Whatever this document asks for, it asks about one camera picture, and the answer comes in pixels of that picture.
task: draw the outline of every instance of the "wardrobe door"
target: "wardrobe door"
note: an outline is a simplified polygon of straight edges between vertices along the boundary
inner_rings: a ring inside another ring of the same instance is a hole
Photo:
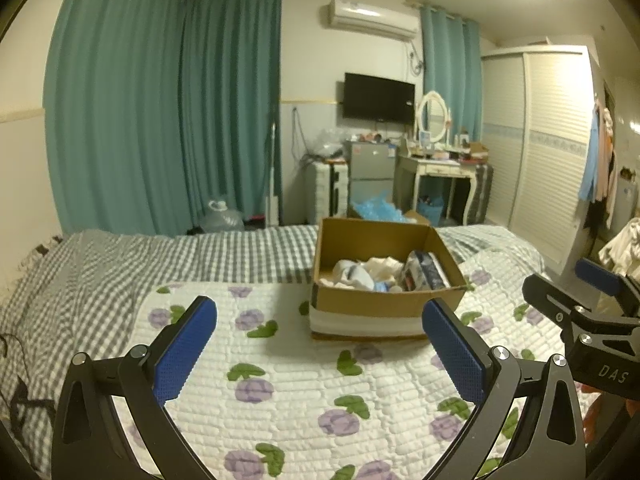
[[[511,231],[531,242],[561,272],[579,220],[593,111],[587,54],[525,54],[527,124]]]
[[[482,143],[494,167],[487,219],[509,227],[518,187],[525,119],[522,54],[482,60]]]

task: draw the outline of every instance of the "human hand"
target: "human hand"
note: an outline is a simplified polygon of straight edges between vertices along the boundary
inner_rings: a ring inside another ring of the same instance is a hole
[[[586,384],[582,384],[580,386],[580,390],[584,394],[597,394],[601,393],[600,390],[596,388],[592,388],[591,386],[587,386]],[[640,400],[626,400],[626,412],[629,416],[634,416],[636,411],[640,410]],[[596,436],[596,420],[598,418],[598,414],[600,413],[600,409],[602,407],[602,394],[598,396],[595,402],[587,411],[587,414],[584,417],[582,422],[582,426],[584,428],[584,441],[587,444],[593,442],[593,439]]]

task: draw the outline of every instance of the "table leg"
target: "table leg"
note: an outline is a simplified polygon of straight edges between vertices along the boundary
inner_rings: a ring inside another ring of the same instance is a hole
[[[476,180],[476,174],[469,176],[471,182],[471,188],[469,189],[469,196],[466,198],[465,215],[462,217],[462,225],[468,225],[469,210],[471,209],[471,203],[476,195],[476,187],[478,187],[478,181]]]
[[[412,209],[415,211],[418,209],[418,192],[420,191],[420,171],[418,168],[415,168],[415,177],[414,177],[414,198],[412,201]]]
[[[451,218],[451,205],[453,204],[453,195],[456,192],[456,179],[451,179],[451,187],[449,189],[449,203],[447,203],[447,218]]]

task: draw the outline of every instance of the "white sliding door wardrobe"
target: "white sliding door wardrobe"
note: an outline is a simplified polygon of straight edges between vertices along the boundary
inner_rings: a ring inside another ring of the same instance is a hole
[[[584,241],[578,190],[599,74],[586,47],[557,45],[495,50],[482,70],[482,142],[494,166],[487,218],[561,274]]]

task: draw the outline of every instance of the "black flat screen tv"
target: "black flat screen tv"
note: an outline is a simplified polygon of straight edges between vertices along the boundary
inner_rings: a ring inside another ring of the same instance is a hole
[[[370,75],[344,75],[342,116],[383,123],[414,123],[415,85]]]

